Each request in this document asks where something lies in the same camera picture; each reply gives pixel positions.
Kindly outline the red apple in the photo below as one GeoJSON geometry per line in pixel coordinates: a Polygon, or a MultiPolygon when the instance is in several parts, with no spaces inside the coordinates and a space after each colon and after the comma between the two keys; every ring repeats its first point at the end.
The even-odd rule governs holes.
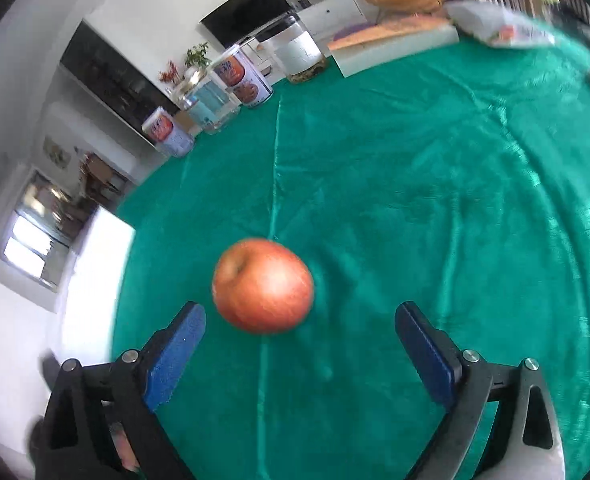
{"type": "Polygon", "coordinates": [[[219,258],[211,295],[222,318],[254,334],[276,334],[301,324],[315,299],[308,266],[286,247],[247,238],[219,258]]]}

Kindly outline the potted green plant left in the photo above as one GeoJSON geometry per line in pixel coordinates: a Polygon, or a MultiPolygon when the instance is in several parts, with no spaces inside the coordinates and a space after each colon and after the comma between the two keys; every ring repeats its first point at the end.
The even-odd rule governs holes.
{"type": "Polygon", "coordinates": [[[206,68],[210,63],[208,58],[209,44],[202,42],[188,48],[184,54],[184,65],[186,68],[206,68]]]}

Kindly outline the red flower vase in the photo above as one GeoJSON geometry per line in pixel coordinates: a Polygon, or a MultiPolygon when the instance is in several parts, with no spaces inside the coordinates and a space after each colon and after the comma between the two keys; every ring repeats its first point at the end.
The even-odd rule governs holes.
{"type": "Polygon", "coordinates": [[[178,70],[178,66],[173,61],[168,61],[165,70],[158,74],[158,80],[163,84],[171,84],[176,86],[182,80],[182,75],[178,70]]]}

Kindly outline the red-label tin can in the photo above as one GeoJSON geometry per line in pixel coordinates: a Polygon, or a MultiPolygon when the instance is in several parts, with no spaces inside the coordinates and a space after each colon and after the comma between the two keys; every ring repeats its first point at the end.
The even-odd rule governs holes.
{"type": "Polygon", "coordinates": [[[146,118],[142,131],[155,148],[167,156],[182,158],[193,150],[193,136],[185,132],[161,106],[146,118]]]}
{"type": "Polygon", "coordinates": [[[255,108],[273,96],[268,81],[238,44],[210,65],[211,70],[246,108],[255,108]]]}

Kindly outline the white jar black lid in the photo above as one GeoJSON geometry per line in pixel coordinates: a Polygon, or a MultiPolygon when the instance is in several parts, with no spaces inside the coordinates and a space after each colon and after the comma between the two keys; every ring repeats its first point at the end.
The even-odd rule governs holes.
{"type": "Polygon", "coordinates": [[[327,58],[294,12],[258,29],[255,39],[292,84],[309,81],[327,68],[327,58]]]}

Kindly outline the cardboard box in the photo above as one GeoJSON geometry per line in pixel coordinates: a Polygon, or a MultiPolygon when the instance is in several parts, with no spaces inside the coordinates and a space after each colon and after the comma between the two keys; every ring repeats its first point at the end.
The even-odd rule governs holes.
{"type": "Polygon", "coordinates": [[[198,136],[202,132],[202,127],[196,122],[186,110],[180,110],[173,115],[175,123],[186,133],[191,136],[198,136]]]}

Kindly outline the left red-label tin can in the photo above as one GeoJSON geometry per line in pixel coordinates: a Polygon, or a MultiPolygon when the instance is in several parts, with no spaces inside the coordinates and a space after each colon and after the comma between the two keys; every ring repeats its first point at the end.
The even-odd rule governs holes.
{"type": "Polygon", "coordinates": [[[193,150],[193,136],[185,132],[161,106],[146,118],[142,131],[155,148],[167,156],[182,158],[193,150]]]}

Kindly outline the black flat television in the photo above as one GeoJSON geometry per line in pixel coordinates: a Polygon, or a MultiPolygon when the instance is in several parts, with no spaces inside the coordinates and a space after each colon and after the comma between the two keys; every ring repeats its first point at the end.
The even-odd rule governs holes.
{"type": "Polygon", "coordinates": [[[222,47],[229,48],[290,10],[287,0],[228,0],[202,18],[201,24],[222,47]]]}

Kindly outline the white snack bag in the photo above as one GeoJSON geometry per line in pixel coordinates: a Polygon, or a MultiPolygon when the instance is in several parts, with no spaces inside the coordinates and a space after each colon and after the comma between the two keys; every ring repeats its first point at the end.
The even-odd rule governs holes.
{"type": "Polygon", "coordinates": [[[556,38],[531,18],[489,2],[452,1],[444,9],[454,24],[488,47],[535,49],[552,47],[556,38]]]}

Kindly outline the green satin tablecloth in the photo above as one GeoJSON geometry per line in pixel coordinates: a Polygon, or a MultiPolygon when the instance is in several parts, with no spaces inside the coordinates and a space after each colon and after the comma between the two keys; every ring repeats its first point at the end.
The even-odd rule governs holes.
{"type": "Polygon", "coordinates": [[[542,367],[566,474],[590,468],[590,51],[446,48],[337,68],[200,136],[119,206],[135,236],[112,336],[188,301],[206,333],[158,412],[199,479],[400,479],[443,412],[396,337],[415,302],[460,347],[542,367]],[[315,302],[244,333],[211,298],[225,249],[275,240],[315,302]]]}

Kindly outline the dark tall bookshelf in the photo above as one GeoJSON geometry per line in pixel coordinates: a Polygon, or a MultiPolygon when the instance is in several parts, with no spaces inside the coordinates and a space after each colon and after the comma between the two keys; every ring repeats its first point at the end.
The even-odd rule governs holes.
{"type": "Polygon", "coordinates": [[[158,107],[171,116],[179,107],[86,22],[81,22],[60,59],[68,73],[147,141],[142,125],[158,107]]]}

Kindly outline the white tv cabinet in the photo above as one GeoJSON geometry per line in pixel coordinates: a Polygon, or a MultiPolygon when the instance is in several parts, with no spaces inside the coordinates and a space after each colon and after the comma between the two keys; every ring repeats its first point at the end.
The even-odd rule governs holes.
{"type": "Polygon", "coordinates": [[[365,13],[361,10],[357,0],[323,0],[301,11],[289,11],[261,25],[252,32],[251,38],[245,40],[242,48],[246,53],[252,53],[264,60],[266,51],[259,46],[256,35],[267,26],[278,23],[288,15],[297,15],[324,55],[329,55],[327,45],[341,30],[361,24],[367,24],[365,13]]]}

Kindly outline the clear glass jar teal label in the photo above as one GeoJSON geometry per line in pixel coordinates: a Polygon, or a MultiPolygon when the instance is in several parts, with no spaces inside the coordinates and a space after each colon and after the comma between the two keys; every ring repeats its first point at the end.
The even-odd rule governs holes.
{"type": "Polygon", "coordinates": [[[203,67],[190,67],[173,90],[173,101],[209,134],[215,134],[240,111],[241,103],[220,79],[203,67]]]}

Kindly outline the right red-label tin can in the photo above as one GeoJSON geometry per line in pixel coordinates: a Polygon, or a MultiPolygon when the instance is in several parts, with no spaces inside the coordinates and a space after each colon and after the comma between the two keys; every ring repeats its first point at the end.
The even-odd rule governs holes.
{"type": "Polygon", "coordinates": [[[210,65],[211,70],[246,108],[255,108],[273,96],[268,81],[238,44],[210,65]]]}

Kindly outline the white rectangular box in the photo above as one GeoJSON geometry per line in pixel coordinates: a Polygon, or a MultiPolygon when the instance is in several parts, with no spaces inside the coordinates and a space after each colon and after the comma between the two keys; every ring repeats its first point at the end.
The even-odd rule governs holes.
{"type": "Polygon", "coordinates": [[[50,348],[63,362],[83,365],[110,358],[112,330],[135,230],[98,208],[72,248],[56,298],[50,348]]]}

